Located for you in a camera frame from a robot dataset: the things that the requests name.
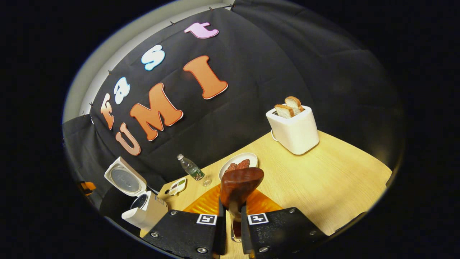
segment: light wood tabletop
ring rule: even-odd
[[[212,183],[206,187],[187,177],[187,186],[178,195],[165,194],[165,184],[158,197],[170,209],[184,210],[209,189],[220,184],[221,167],[234,156],[250,152],[259,160],[265,173],[257,188],[283,208],[296,207],[326,235],[368,211],[386,190],[391,170],[370,154],[329,134],[318,131],[320,142],[303,155],[290,153],[274,141],[270,132],[242,149],[202,168]],[[227,213],[227,254],[222,259],[247,258],[241,243],[230,239]]]

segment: toast slice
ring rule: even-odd
[[[278,115],[283,118],[289,119],[294,117],[294,110],[287,105],[277,104],[275,105],[275,109]]]
[[[303,110],[305,110],[302,107],[302,104],[300,103],[299,99],[295,98],[294,96],[289,96],[286,99],[284,99],[284,102],[286,102],[286,105],[291,107],[292,110],[294,111],[294,115],[297,115],[301,113]]]

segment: screw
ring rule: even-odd
[[[261,248],[259,248],[259,252],[261,252],[261,253],[265,253],[265,252],[267,252],[267,251],[268,251],[268,247],[261,247]]]
[[[196,249],[199,253],[207,253],[207,249],[204,247],[199,247]]]

